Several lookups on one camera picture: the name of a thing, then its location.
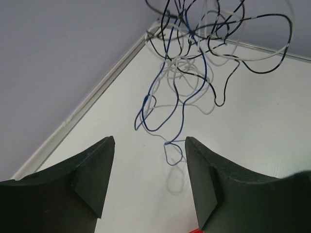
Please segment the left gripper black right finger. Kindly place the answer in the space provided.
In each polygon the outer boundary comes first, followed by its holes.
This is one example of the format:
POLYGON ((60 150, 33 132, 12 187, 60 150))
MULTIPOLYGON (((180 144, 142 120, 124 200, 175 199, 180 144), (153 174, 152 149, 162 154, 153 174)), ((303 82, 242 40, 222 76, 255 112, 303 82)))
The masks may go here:
POLYGON ((311 173, 275 178, 244 168, 194 137, 185 141, 199 229, 206 233, 308 233, 311 173))

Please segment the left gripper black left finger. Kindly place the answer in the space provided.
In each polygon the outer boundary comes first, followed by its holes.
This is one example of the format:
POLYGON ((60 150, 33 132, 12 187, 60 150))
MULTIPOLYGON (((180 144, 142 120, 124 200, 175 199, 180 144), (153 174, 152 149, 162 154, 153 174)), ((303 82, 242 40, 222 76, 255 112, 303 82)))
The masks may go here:
POLYGON ((114 138, 105 137, 49 168, 1 182, 1 232, 94 232, 102 217, 114 153, 114 138))

